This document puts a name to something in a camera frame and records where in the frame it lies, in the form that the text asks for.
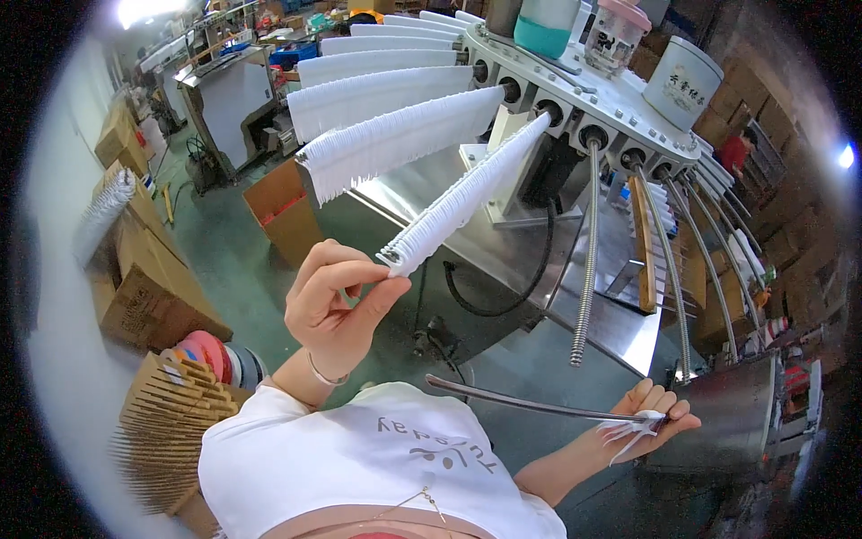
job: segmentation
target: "finger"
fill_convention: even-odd
[[[682,416],[677,421],[671,421],[655,436],[655,445],[652,449],[661,447],[668,440],[685,430],[697,429],[701,426],[700,418],[692,414]]]
[[[292,316],[305,317],[303,324],[314,328],[327,315],[329,304],[333,296],[339,294],[339,290],[377,283],[388,276],[387,266],[364,260],[349,260],[320,267],[297,294],[290,306],[290,313]]]
[[[666,414],[676,403],[677,394],[674,392],[665,392],[665,394],[662,395],[659,399],[658,403],[656,403],[655,408],[650,408],[649,410],[655,410],[657,412]]]
[[[690,410],[691,405],[689,404],[689,401],[681,400],[671,407],[671,411],[669,411],[667,415],[670,416],[671,419],[679,419],[689,413]]]
[[[406,277],[387,279],[374,286],[341,325],[345,338],[368,338],[392,305],[409,289],[410,279]]]
[[[653,381],[649,378],[644,378],[635,387],[626,392],[622,400],[610,410],[611,413],[634,414],[640,408],[640,403],[647,397],[651,389],[653,389]]]
[[[299,267],[297,278],[293,281],[293,286],[287,294],[288,301],[295,299],[299,292],[308,284],[311,276],[323,266],[332,266],[339,262],[347,262],[350,260],[362,260],[371,262],[368,255],[346,245],[340,245],[332,238],[316,243],[309,251],[309,255],[305,257],[303,264]]]
[[[655,410],[656,404],[659,403],[659,400],[662,396],[665,395],[665,388],[661,385],[654,385],[652,389],[649,390],[649,393],[644,398],[643,402],[640,403],[638,410]]]

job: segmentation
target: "black cable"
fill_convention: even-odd
[[[530,297],[530,294],[533,293],[536,286],[539,285],[539,281],[541,281],[542,275],[545,273],[545,269],[547,268],[547,262],[551,259],[551,251],[553,250],[553,210],[554,210],[554,202],[553,200],[547,201],[547,237],[545,239],[545,251],[542,253],[541,262],[539,263],[539,268],[536,270],[536,274],[533,276],[533,281],[530,283],[530,286],[527,287],[527,290],[522,292],[520,296],[515,300],[515,302],[503,309],[498,310],[485,310],[480,309],[477,306],[471,304],[466,299],[464,299],[461,294],[458,293],[458,289],[455,288],[455,281],[452,278],[452,271],[455,269],[455,265],[448,261],[443,261],[443,269],[446,273],[446,284],[449,287],[449,292],[452,294],[452,297],[455,298],[455,301],[458,302],[464,310],[470,312],[477,317],[499,317],[507,312],[511,312],[512,310],[517,309],[521,306],[527,299]]]
[[[419,311],[422,310],[422,297],[425,295],[425,278],[427,276],[428,259],[425,259],[425,261],[422,262],[422,277],[419,279],[419,299],[416,300],[416,319],[413,322],[413,333],[419,330]]]

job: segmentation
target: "brush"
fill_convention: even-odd
[[[457,58],[458,55],[453,50],[365,51],[300,60],[297,63],[297,73],[299,73],[303,88],[310,88],[334,80],[358,77],[369,73],[395,71],[410,67],[454,66]]]
[[[354,24],[350,27],[350,35],[353,37],[363,35],[397,35],[402,37],[427,37],[433,40],[452,41],[458,39],[458,34],[430,28],[415,28],[411,26],[397,26],[395,24]]]
[[[433,40],[428,37],[407,37],[397,35],[330,37],[321,41],[321,56],[361,53],[364,51],[410,49],[448,51],[452,50],[452,42],[448,40]]]
[[[443,22],[434,22],[422,19],[414,19],[413,17],[403,17],[400,15],[384,15],[383,24],[392,24],[395,26],[412,26],[413,28],[428,28],[429,30],[440,30],[441,32],[453,32],[458,35],[463,35],[465,29],[458,25],[445,24]]]
[[[373,26],[354,24],[354,27]],[[415,67],[343,78],[293,91],[290,118],[300,142],[387,112],[467,91],[470,66]]]
[[[297,154],[309,171],[319,204],[360,183],[444,147],[474,140],[503,102],[492,86],[441,97],[328,131]]]
[[[449,26],[457,26],[458,28],[469,28],[475,22],[461,21],[460,19],[456,19],[455,17],[450,17],[447,15],[441,15],[440,13],[434,13],[433,11],[420,11],[419,18],[423,21],[431,21],[431,22],[442,22],[443,24],[448,24]]]
[[[487,204],[495,189],[514,179],[518,166],[551,124],[542,113],[486,155],[428,206],[377,257],[390,267],[390,277],[407,276]]]
[[[466,11],[455,11],[455,18],[459,21],[469,22],[470,24],[476,24],[477,22],[484,22],[482,17],[477,17],[472,13],[467,13]]]

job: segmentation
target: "metal rod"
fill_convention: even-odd
[[[742,211],[746,212],[746,216],[747,216],[749,219],[751,219],[752,214],[750,214],[750,213],[748,212],[748,208],[746,208],[746,206],[742,203],[742,201],[741,201],[741,200],[739,200],[739,199],[736,197],[736,195],[734,194],[734,192],[733,192],[733,191],[730,191],[730,189],[729,189],[729,188],[724,187],[724,184],[721,182],[721,180],[720,180],[720,179],[718,179],[718,178],[715,176],[715,172],[713,172],[713,171],[712,171],[712,169],[711,169],[711,165],[710,165],[710,166],[703,166],[703,167],[698,166],[698,167],[697,167],[697,170],[699,171],[699,170],[701,170],[701,168],[702,168],[703,170],[705,170],[705,171],[707,172],[707,174],[709,174],[710,176],[712,176],[713,178],[715,178],[715,181],[717,181],[717,182],[719,182],[719,183],[721,184],[722,189],[721,189],[720,191],[716,189],[716,190],[715,190],[715,192],[717,192],[719,195],[721,195],[721,196],[722,196],[722,197],[724,197],[724,198],[728,198],[728,197],[726,197],[726,196],[725,196],[725,193],[727,193],[727,195],[729,195],[729,198],[733,199],[733,201],[734,201],[734,202],[735,202],[735,203],[736,203],[740,208],[742,208]]]
[[[728,219],[728,214],[724,213],[724,210],[721,209],[721,205],[718,204],[718,202],[716,202],[715,200],[713,200],[712,197],[709,195],[709,193],[707,193],[706,198],[708,198],[709,201],[712,203],[713,207],[716,210],[718,210],[718,215],[721,218],[721,220],[724,222],[724,224],[730,229],[731,232],[733,232],[734,225],[730,222],[730,219]],[[718,229],[715,231],[715,233],[718,235],[722,235],[721,231]],[[752,260],[751,255],[748,254],[748,251],[745,250],[744,248],[742,248],[741,245],[740,245],[740,249],[742,250],[742,254],[745,255],[746,260],[748,261],[748,266],[752,268],[752,273],[754,274],[754,278],[757,280],[757,284],[760,287],[760,290],[765,290],[766,283],[764,283],[763,278],[760,277],[760,275],[757,271],[757,268],[754,265],[754,260]],[[728,251],[728,258],[733,258],[730,251]]]
[[[746,225],[745,221],[743,221],[742,217],[740,217],[740,214],[736,212],[736,209],[734,208],[734,206],[730,203],[730,201],[726,197],[723,196],[721,191],[715,187],[715,184],[710,182],[706,178],[706,176],[703,175],[702,172],[701,172],[701,177],[703,178],[703,181],[705,181],[707,184],[709,184],[709,187],[712,188],[713,191],[715,191],[719,194],[719,196],[721,197],[721,200],[724,201],[724,204],[728,207],[730,212],[734,214],[734,219],[736,219],[736,222],[740,224],[740,228],[742,228],[742,231],[745,232],[746,236],[748,236],[748,240],[752,243],[752,246],[757,251],[757,254],[762,254],[763,250],[760,248],[760,245],[757,243],[757,240],[754,239],[754,235],[752,234],[751,230],[748,229],[748,226]],[[715,206],[720,206],[720,204],[718,204],[715,200],[713,200],[713,203],[715,204]],[[731,230],[736,228],[732,224],[728,224],[728,226],[731,228]]]
[[[715,231],[718,236],[718,240],[721,242],[721,248],[724,249],[724,252],[728,254],[728,260],[730,262],[730,266],[734,269],[734,273],[736,273],[736,278],[740,281],[740,286],[742,287],[742,297],[745,299],[746,304],[748,305],[748,310],[751,313],[751,320],[754,323],[755,331],[760,333],[760,322],[757,318],[757,308],[754,306],[754,302],[752,301],[752,295],[748,293],[748,283],[745,282],[742,278],[742,272],[740,271],[740,265],[736,263],[736,259],[730,253],[730,246],[728,245],[728,241],[724,239],[724,235],[718,229],[718,223],[715,222],[715,219],[709,214],[706,209],[706,204],[703,203],[703,200],[695,193],[695,190],[689,189],[689,198],[694,200],[703,214],[706,216],[707,221],[709,221],[709,226]]]
[[[590,138],[587,141],[590,149],[590,220],[587,230],[587,257],[584,265],[584,288],[581,289],[581,300],[578,303],[578,316],[575,318],[575,328],[572,331],[572,350],[569,353],[569,365],[580,367],[584,360],[584,345],[587,340],[587,328],[590,325],[593,291],[596,289],[596,261],[598,254],[598,141]]]
[[[647,186],[649,182],[647,182],[647,177],[644,176],[644,169],[642,164],[635,164],[634,171],[637,172],[635,180],[640,181],[640,188],[644,191],[644,194],[646,195],[646,202],[649,204],[649,210],[653,213],[655,229],[659,233],[659,239],[661,240],[661,248],[665,252],[665,260],[667,260],[666,271],[667,274],[671,277],[671,289],[673,290],[673,295],[677,298],[681,298],[683,296],[683,286],[679,283],[677,265],[673,263],[673,251],[671,250],[671,243],[667,239],[667,234],[665,233],[665,225],[661,223],[661,218],[659,217],[659,208],[656,205],[655,200],[653,199],[653,193]],[[685,305],[677,303],[677,307],[679,309],[679,313],[682,314],[681,317],[677,317],[679,326],[680,351],[682,352],[680,365],[683,371],[683,385],[688,385],[691,375],[689,324],[685,320]]]
[[[724,326],[725,328],[727,328],[728,331],[728,342],[730,342],[731,355],[735,363],[737,361],[737,357],[736,339],[734,337],[733,328],[734,323],[730,319],[728,302],[724,299],[724,292],[721,290],[721,283],[718,280],[718,273],[715,271],[715,265],[712,263],[712,259],[709,257],[709,250],[706,248],[706,243],[703,242],[703,236],[701,236],[700,230],[698,230],[697,226],[695,226],[694,219],[691,218],[691,212],[684,204],[682,195],[679,194],[679,191],[677,191],[677,187],[671,181],[671,177],[667,174],[664,174],[661,179],[665,183],[665,186],[667,187],[667,190],[671,194],[673,199],[677,201],[677,206],[680,209],[680,213],[691,226],[691,231],[694,233],[695,240],[697,241],[697,248],[700,249],[701,255],[703,256],[703,261],[706,262],[706,268],[709,271],[709,276],[712,278],[715,292],[718,294],[718,303],[721,306],[721,315],[724,317]]]
[[[438,378],[433,374],[426,374],[425,382],[431,387],[436,387],[437,389],[457,393],[466,397],[478,398],[491,403],[514,406],[515,408],[521,408],[523,410],[538,411],[557,416],[582,417],[583,419],[592,419],[593,421],[612,421],[617,423],[644,423],[647,420],[645,417],[641,416],[624,416],[622,414],[611,414],[601,411],[589,411],[581,410],[579,408],[569,408],[567,406],[557,406],[556,404],[535,403],[522,398],[503,395],[502,393],[479,389],[472,385],[450,382],[449,380]]]

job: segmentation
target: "white wall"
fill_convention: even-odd
[[[41,249],[38,329],[29,342],[33,393],[55,454],[114,536],[191,538],[165,515],[145,516],[107,455],[141,356],[103,341],[89,283],[72,257],[72,232],[103,173],[91,148],[111,84],[101,46],[92,38],[65,65],[29,163],[27,203]]]

